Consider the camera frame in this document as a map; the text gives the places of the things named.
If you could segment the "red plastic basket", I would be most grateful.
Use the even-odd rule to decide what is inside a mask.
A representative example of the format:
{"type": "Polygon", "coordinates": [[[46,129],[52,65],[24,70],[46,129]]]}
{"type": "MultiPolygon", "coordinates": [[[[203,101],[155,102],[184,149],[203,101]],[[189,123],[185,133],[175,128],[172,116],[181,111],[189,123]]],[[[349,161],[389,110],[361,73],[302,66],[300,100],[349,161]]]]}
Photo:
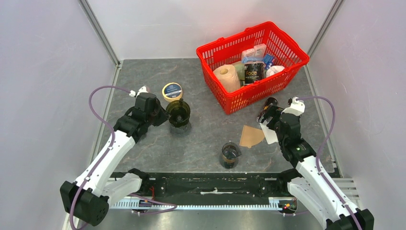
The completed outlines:
{"type": "Polygon", "coordinates": [[[284,89],[310,57],[273,22],[196,49],[206,84],[229,115],[284,89]]]}

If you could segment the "blue packet in basket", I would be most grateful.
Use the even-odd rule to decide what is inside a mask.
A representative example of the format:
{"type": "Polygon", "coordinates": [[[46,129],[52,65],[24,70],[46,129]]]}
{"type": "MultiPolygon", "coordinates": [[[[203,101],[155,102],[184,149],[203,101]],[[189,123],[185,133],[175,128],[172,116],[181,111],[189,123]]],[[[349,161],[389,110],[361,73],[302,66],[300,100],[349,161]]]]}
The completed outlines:
{"type": "Polygon", "coordinates": [[[275,57],[270,54],[265,54],[262,62],[264,63],[264,68],[269,69],[271,66],[274,65],[275,57]]]}

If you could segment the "glass jar with brown band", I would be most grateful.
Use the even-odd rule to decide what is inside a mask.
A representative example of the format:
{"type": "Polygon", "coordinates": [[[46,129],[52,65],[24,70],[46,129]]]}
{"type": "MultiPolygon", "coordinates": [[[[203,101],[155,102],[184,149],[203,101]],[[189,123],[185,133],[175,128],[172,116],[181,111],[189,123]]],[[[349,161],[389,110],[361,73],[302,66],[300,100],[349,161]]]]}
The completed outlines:
{"type": "Polygon", "coordinates": [[[234,142],[226,143],[219,155],[219,163],[226,169],[232,169],[236,167],[238,158],[242,155],[241,149],[234,142]]]}

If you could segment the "white box in basket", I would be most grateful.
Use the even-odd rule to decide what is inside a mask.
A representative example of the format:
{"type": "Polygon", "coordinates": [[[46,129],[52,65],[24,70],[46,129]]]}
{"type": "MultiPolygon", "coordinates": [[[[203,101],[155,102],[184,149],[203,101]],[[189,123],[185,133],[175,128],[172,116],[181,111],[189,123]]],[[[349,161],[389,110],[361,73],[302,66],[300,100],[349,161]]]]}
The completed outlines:
{"type": "Polygon", "coordinates": [[[242,51],[241,53],[241,62],[246,62],[247,58],[252,58],[255,56],[255,49],[250,48],[242,51]]]}
{"type": "Polygon", "coordinates": [[[254,57],[262,59],[264,57],[264,55],[266,54],[267,46],[264,43],[262,43],[262,44],[255,45],[253,47],[253,49],[255,51],[254,57]]]}

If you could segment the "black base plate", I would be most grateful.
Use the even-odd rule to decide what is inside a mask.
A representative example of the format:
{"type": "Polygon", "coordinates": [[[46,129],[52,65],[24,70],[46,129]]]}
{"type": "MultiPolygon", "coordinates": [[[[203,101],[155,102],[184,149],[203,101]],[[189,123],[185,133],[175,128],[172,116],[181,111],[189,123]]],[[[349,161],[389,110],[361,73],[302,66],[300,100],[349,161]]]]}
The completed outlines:
{"type": "Polygon", "coordinates": [[[271,172],[143,172],[136,194],[180,205],[264,205],[270,197],[288,197],[282,173],[271,172]]]}

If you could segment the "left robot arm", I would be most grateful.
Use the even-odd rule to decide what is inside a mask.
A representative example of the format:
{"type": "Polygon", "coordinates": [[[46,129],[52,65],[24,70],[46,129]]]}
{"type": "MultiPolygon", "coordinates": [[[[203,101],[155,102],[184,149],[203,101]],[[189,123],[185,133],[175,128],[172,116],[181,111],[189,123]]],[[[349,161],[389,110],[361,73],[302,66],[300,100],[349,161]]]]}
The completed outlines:
{"type": "Polygon", "coordinates": [[[74,182],[65,181],[61,185],[63,206],[71,218],[97,226],[109,208],[127,195],[144,196],[149,192],[150,182],[136,172],[127,172],[112,183],[108,180],[121,159],[146,135],[148,128],[157,127],[167,119],[167,112],[154,94],[137,93],[135,105],[117,120],[99,155],[74,182]]]}

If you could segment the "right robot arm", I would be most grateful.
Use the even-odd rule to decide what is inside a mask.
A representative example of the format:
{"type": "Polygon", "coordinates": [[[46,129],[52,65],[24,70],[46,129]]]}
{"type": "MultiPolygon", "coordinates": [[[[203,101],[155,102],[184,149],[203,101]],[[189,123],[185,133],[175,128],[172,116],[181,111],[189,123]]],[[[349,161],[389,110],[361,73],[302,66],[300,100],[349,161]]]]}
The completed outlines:
{"type": "Polygon", "coordinates": [[[322,166],[319,155],[324,145],[315,151],[302,138],[304,100],[293,97],[288,107],[281,108],[270,97],[257,116],[259,124],[275,132],[283,157],[292,165],[292,169],[279,173],[277,192],[297,198],[325,230],[372,230],[373,214],[352,202],[322,166]]]}

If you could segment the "white paper sheet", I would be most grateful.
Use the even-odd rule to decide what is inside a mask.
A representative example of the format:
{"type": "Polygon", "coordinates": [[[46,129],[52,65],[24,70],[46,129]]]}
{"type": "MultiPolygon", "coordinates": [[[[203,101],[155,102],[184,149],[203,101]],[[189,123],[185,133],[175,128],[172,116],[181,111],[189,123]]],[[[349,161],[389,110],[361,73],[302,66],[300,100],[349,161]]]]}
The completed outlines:
{"type": "Polygon", "coordinates": [[[260,127],[263,131],[267,144],[273,144],[273,143],[278,142],[277,135],[274,130],[271,130],[265,124],[260,124],[260,127]]]}

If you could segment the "dark green glass dripper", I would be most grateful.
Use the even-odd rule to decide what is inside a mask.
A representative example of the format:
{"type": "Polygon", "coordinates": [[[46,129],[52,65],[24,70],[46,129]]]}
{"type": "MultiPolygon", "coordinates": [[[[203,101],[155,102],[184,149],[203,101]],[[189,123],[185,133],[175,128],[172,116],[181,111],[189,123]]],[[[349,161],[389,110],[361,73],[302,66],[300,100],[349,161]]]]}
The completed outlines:
{"type": "Polygon", "coordinates": [[[166,111],[169,114],[169,123],[175,128],[181,128],[189,124],[191,109],[183,100],[175,100],[168,104],[166,111]]]}

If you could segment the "brown paper coffee filter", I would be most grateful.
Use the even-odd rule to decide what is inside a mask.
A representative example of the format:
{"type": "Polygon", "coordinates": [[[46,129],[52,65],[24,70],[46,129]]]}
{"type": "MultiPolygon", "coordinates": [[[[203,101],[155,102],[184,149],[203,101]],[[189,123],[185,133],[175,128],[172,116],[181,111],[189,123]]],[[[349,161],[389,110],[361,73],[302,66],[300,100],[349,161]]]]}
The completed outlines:
{"type": "Polygon", "coordinates": [[[239,146],[252,148],[253,146],[261,143],[265,136],[261,129],[250,126],[243,126],[239,146]]]}

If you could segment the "white plastic bag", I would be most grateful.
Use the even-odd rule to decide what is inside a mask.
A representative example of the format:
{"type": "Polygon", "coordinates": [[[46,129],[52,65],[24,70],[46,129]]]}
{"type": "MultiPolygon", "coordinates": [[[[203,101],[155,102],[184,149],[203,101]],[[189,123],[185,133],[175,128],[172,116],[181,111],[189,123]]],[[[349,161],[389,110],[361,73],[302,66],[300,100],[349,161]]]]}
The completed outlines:
{"type": "Polygon", "coordinates": [[[265,77],[270,77],[274,74],[277,74],[279,72],[282,72],[285,69],[284,66],[271,66],[265,73],[265,77]]]}

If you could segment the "beige paper towel roll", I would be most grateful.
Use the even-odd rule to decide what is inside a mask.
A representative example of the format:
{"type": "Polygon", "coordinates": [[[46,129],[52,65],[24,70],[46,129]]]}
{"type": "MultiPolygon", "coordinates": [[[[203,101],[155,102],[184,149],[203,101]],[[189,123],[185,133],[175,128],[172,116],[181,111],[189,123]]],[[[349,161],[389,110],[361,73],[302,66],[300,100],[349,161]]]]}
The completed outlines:
{"type": "Polygon", "coordinates": [[[220,81],[227,93],[233,93],[241,88],[240,79],[235,66],[222,65],[214,70],[214,75],[220,81]]]}

